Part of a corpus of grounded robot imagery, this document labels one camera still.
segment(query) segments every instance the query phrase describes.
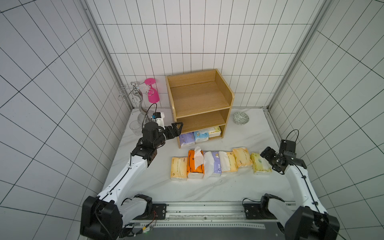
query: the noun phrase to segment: metal frame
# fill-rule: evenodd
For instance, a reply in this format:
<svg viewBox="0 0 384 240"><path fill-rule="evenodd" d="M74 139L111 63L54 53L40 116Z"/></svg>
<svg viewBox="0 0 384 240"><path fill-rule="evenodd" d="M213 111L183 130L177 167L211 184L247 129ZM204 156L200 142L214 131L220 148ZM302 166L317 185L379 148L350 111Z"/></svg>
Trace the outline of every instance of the metal frame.
<svg viewBox="0 0 384 240"><path fill-rule="evenodd" d="M265 118L268 121L269 127L271 128L272 134L275 137L277 146L279 146L280 145L280 141L283 139L281 137L279 129L277 128L276 123L273 120L271 113L269 112L269 109L268 108L263 108L263 111L264 111Z"/></svg>
<svg viewBox="0 0 384 240"><path fill-rule="evenodd" d="M273 95L273 98L271 100L271 103L268 106L268 109L271 109L273 105L276 103L278 95L283 90L283 87L288 82L289 78L291 77L292 73L294 72L297 64L299 63L301 57L303 56L305 50L307 49L309 43L311 42L314 34L316 33L317 29L319 28L324 16L328 12L329 8L331 7L334 0L324 0L322 3L319 12L316 14L315 19L313 20L311 27L309 28L307 34L304 37L303 42L300 44L299 49L297 50L293 60L289 64L289 67L287 71L285 72L283 79L281 80L281 83L279 84L279 87L277 88L277 91Z"/></svg>
<svg viewBox="0 0 384 240"><path fill-rule="evenodd" d="M125 102L127 104L128 109L130 111L132 111L133 105L132 105L131 101L129 99L127 99L127 96L128 96L127 91L125 89L124 90L120 90L119 89L119 86L122 86L122 85L125 85L125 84L121 80L120 75L117 72L117 68L116 68L116 66L115 66L115 64L114 64L114 62L113 62L113 60L111 58L111 55L108 52L107 45L105 44L104 39L101 36L99 27L98 27L98 25L97 25L97 23L96 23L96 21L95 21L95 19L93 17L92 11L89 8L88 2L86 0L78 0L78 1L81 4L81 6L82 6L82 8L83 8L83 10L84 10L84 12L85 12L85 14L87 16L89 23L91 24L91 29L95 33L96 40L98 41L98 43L99 43L99 45L101 47L101 51L103 52L103 54L105 56L106 62L108 63L109 68L112 70L113 76L114 76L115 81L116 81L116 87L117 87L117 89L119 90L119 92L121 94L125 95L125 99L123 100L123 102Z"/></svg>
<svg viewBox="0 0 384 240"><path fill-rule="evenodd" d="M156 227L248 227L265 229L264 223L277 219L247 220L241 202L154 202L167 204L165 220L158 220ZM295 202L285 202L294 212ZM145 226L151 220L132 220Z"/></svg>

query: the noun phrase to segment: white tissue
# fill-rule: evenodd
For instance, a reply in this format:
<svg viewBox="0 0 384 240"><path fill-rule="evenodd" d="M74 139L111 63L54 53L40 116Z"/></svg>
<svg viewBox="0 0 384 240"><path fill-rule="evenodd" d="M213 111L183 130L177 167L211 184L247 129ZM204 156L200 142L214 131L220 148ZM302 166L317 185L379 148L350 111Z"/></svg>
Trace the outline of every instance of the white tissue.
<svg viewBox="0 0 384 240"><path fill-rule="evenodd" d="M204 164L204 157L201 154L201 148L199 146L195 147L195 169L198 168L201 164Z"/></svg>
<svg viewBox="0 0 384 240"><path fill-rule="evenodd" d="M204 153L204 178L209 178L214 172L214 158L212 152Z"/></svg>
<svg viewBox="0 0 384 240"><path fill-rule="evenodd" d="M229 164L229 157L226 152L219 151L218 156L221 162L221 171L228 172L231 171L231 166Z"/></svg>

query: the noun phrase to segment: purple tissue pack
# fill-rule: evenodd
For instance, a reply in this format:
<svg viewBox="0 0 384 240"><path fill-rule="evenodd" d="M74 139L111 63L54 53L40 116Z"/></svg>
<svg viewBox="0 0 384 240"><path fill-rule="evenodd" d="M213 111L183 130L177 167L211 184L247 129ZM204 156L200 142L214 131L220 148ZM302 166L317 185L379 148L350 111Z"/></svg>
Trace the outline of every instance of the purple tissue pack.
<svg viewBox="0 0 384 240"><path fill-rule="evenodd" d="M179 138L180 138L181 147L188 147L188 146L195 145L195 138L193 137L193 132L181 134Z"/></svg>
<svg viewBox="0 0 384 240"><path fill-rule="evenodd" d="M220 177L221 175L221 162L218 156L218 152L212 152L212 156L214 158L214 172L212 173L212 177Z"/></svg>

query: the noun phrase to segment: yellow tissue pack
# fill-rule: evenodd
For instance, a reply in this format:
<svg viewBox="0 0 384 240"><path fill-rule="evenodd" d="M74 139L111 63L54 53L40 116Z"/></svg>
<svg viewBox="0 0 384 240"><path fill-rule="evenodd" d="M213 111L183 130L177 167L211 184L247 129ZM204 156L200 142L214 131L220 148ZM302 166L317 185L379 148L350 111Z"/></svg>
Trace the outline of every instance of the yellow tissue pack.
<svg viewBox="0 0 384 240"><path fill-rule="evenodd" d="M187 157L173 157L170 167L171 180L187 180Z"/></svg>
<svg viewBox="0 0 384 240"><path fill-rule="evenodd" d="M238 168L252 166L251 157L246 147L239 147L232 149L235 155L236 165Z"/></svg>
<svg viewBox="0 0 384 240"><path fill-rule="evenodd" d="M221 162L221 173L227 174L227 173L236 173L237 172L237 165L236 160L233 155L233 152L223 152L219 151L218 153L220 162Z"/></svg>
<svg viewBox="0 0 384 240"><path fill-rule="evenodd" d="M267 160L260 156L260 154L253 152L251 154L251 160L253 162L254 174L268 174L272 173L272 168Z"/></svg>

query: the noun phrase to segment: patterned plate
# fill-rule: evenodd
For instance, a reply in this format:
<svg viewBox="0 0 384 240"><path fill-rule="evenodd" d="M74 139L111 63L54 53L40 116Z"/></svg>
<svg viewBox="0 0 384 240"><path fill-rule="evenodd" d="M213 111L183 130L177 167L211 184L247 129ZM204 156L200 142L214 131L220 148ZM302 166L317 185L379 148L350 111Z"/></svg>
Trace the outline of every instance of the patterned plate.
<svg viewBox="0 0 384 240"><path fill-rule="evenodd" d="M235 112L233 114L233 120L235 121L236 124L244 125L249 121L249 117L244 112Z"/></svg>

